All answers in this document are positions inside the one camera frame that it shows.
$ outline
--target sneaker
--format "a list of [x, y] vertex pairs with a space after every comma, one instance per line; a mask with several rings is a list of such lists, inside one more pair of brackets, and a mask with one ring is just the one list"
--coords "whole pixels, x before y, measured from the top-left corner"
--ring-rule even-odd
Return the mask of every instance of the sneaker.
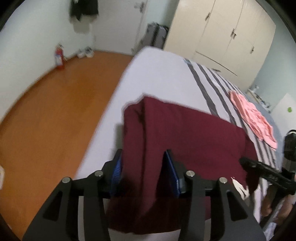
[[90, 48], [90, 47], [87, 47], [85, 49], [85, 55], [88, 57], [88, 58], [92, 58], [94, 56], [94, 51]]
[[85, 52], [79, 50], [78, 53], [77, 53], [77, 57], [78, 57], [78, 58], [83, 58], [84, 56], [85, 56]]

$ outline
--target silver screw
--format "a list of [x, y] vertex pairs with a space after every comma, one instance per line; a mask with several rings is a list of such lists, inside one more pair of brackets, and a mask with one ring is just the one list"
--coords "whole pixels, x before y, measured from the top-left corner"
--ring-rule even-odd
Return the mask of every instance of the silver screw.
[[104, 173], [103, 173], [102, 171], [96, 171], [96, 172], [94, 173], [94, 175], [95, 175], [96, 177], [101, 177], [102, 175], [104, 175]]
[[62, 182], [63, 182], [63, 183], [68, 183], [69, 181], [71, 181], [71, 179], [70, 179], [69, 177], [64, 177], [64, 178], [62, 179]]
[[224, 184], [227, 183], [227, 179], [225, 177], [219, 178], [219, 181]]
[[187, 171], [187, 172], [186, 172], [186, 175], [187, 175], [188, 177], [193, 177], [193, 176], [195, 175], [195, 173], [194, 173], [194, 171]]

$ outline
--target mattress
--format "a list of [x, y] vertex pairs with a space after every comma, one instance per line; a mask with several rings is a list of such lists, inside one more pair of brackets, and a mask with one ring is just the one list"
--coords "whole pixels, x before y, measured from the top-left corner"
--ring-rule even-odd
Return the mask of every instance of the mattress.
[[[275, 168], [275, 152], [260, 141], [231, 103], [228, 91], [242, 93], [215, 71], [173, 53], [151, 47], [137, 54], [125, 70], [89, 144], [76, 179], [100, 170], [122, 148], [123, 111], [143, 95], [218, 116], [243, 128], [253, 141], [258, 160]], [[253, 196], [254, 216], [260, 221], [261, 200], [268, 183], [260, 179]]]

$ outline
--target red fire extinguisher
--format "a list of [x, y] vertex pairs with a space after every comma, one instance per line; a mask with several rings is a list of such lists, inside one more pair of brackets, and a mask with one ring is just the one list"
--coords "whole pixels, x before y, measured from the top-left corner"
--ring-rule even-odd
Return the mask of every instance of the red fire extinguisher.
[[61, 44], [58, 44], [55, 51], [55, 62], [58, 69], [64, 69], [65, 63], [64, 63], [64, 53], [63, 53], [63, 46]]

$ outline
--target pink folded garment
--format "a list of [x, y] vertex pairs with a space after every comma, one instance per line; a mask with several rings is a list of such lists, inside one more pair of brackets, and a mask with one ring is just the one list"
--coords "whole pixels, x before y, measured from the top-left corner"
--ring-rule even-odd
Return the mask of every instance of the pink folded garment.
[[256, 109], [256, 106], [248, 102], [243, 95], [235, 91], [229, 91], [229, 95], [233, 105], [238, 109], [244, 121], [247, 122], [259, 140], [264, 140], [269, 146], [277, 149], [277, 141], [273, 135], [273, 127]]

